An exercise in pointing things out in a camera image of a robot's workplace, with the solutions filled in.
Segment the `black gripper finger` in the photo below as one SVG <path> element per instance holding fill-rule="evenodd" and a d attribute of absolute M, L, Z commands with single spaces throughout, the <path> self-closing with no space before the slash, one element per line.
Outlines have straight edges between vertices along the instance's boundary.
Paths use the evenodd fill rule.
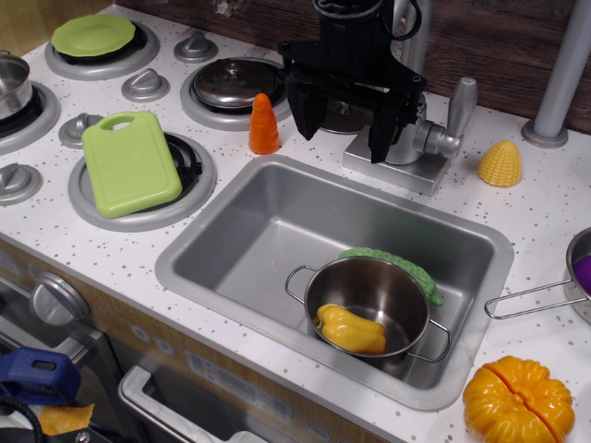
<path fill-rule="evenodd" d="M 397 142 L 404 128 L 416 122 L 419 98 L 419 92 L 388 91 L 380 94 L 369 130 L 372 163 L 384 162 L 390 146 Z"/>
<path fill-rule="evenodd" d="M 324 94 L 322 83 L 306 83 L 289 76 L 286 85 L 296 128 L 305 140 L 311 140 L 327 115 L 328 97 Z"/>

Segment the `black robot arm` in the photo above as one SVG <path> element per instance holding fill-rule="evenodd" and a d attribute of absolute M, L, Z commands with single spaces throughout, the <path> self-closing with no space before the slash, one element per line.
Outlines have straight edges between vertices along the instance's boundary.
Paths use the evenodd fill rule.
<path fill-rule="evenodd" d="M 373 113 L 368 146 L 374 163 L 386 160 L 403 129 L 416 122 L 427 81 L 398 62 L 392 1 L 316 1 L 320 36 L 283 41 L 287 99 L 299 133 L 312 139 L 324 123 L 328 101 Z"/>

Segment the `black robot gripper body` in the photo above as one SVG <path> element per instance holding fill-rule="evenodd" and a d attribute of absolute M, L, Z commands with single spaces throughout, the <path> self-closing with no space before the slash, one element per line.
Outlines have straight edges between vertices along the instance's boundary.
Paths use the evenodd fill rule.
<path fill-rule="evenodd" d="M 398 62 L 391 43 L 392 14 L 364 18 L 320 17 L 315 41 L 283 41 L 285 83 L 290 97 L 382 97 L 392 92 L 403 97 L 418 94 L 427 80 Z"/>

